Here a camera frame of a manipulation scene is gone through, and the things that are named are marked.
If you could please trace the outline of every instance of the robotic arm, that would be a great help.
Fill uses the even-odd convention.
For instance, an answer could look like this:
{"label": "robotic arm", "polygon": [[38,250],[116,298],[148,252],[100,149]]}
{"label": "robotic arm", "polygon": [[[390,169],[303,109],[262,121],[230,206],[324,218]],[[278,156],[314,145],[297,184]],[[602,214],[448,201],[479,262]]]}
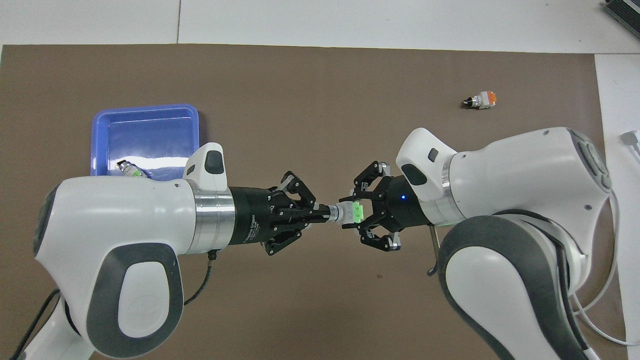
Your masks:
{"label": "robotic arm", "polygon": [[34,241],[61,298],[21,359],[145,354],[182,314],[177,255],[259,242],[271,256],[335,212],[292,172],[269,189],[228,187],[216,143],[196,151],[174,181],[65,180],[47,197]]}
{"label": "robotic arm", "polygon": [[[339,206],[371,199],[373,214],[343,228],[392,251],[405,227],[428,225],[435,236],[434,226],[457,224],[442,246],[434,238],[433,270],[451,306],[501,359],[597,359],[568,301],[589,274],[611,189],[586,136],[555,127],[456,152],[420,128],[396,163],[402,176],[375,161],[354,180]],[[375,235],[378,226],[390,233]]]}

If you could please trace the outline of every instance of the blue tray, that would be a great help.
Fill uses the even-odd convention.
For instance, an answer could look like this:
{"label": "blue tray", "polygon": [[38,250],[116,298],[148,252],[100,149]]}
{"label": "blue tray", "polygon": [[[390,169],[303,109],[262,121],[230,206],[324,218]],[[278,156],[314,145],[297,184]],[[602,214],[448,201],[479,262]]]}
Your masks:
{"label": "blue tray", "polygon": [[91,175],[122,176],[116,163],[128,160],[151,179],[179,179],[199,145],[198,112],[191,105],[102,110],[93,118]]}

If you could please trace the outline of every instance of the brown mat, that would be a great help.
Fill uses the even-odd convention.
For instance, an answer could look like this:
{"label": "brown mat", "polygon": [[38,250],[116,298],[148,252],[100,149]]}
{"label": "brown mat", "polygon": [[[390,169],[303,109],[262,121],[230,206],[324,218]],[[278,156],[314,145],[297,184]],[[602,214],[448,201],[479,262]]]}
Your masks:
{"label": "brown mat", "polygon": [[[323,203],[345,196],[371,161],[393,163],[420,126],[459,151],[549,126],[578,129],[604,149],[588,54],[9,45],[2,57],[2,358],[55,286],[31,252],[36,218],[53,186],[88,175],[91,121],[100,110],[190,103],[202,139],[224,146],[229,185],[266,188],[293,170]],[[496,91],[496,107],[461,108],[481,90]],[[608,211],[584,302],[611,259]],[[259,245],[229,247],[173,336],[144,358],[496,359],[449,307],[437,278],[426,276],[434,263],[428,230],[408,229],[402,241],[388,254],[329,224],[314,225],[272,258]],[[206,257],[180,263],[188,296]],[[624,335],[617,281],[591,313]],[[624,347],[585,333],[603,360],[627,358]]]}

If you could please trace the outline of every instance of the white plug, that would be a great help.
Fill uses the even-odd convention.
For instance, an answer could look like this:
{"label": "white plug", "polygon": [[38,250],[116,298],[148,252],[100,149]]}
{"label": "white plug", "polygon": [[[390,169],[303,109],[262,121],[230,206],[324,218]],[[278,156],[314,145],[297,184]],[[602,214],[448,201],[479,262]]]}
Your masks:
{"label": "white plug", "polygon": [[620,135],[620,138],[625,145],[633,146],[636,151],[640,151],[640,148],[638,147],[638,143],[640,143],[640,131],[628,131]]}

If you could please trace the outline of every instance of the green connector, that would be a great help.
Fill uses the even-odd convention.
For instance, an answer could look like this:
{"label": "green connector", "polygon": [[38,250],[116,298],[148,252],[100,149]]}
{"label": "green connector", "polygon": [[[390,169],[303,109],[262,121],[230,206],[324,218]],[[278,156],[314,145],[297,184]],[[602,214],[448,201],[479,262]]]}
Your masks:
{"label": "green connector", "polygon": [[364,210],[362,209],[362,205],[359,202],[353,202],[353,222],[358,224],[364,220]]}

